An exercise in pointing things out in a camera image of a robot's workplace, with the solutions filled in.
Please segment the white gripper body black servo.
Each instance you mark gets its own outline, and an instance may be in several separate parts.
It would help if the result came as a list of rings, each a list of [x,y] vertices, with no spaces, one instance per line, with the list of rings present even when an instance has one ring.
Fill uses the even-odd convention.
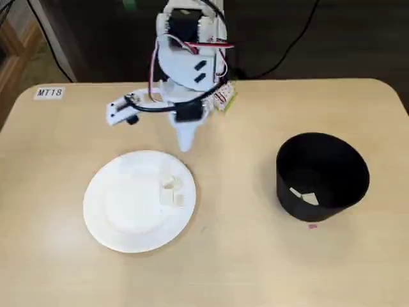
[[[204,121],[213,111],[211,98],[194,98],[191,102],[175,102],[174,111],[170,111],[168,118],[171,125],[196,123]]]

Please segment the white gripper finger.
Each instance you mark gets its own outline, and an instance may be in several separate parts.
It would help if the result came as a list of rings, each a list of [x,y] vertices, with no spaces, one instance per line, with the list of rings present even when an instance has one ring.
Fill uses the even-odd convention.
[[[175,123],[178,144],[182,152],[188,152],[192,147],[198,123]]]

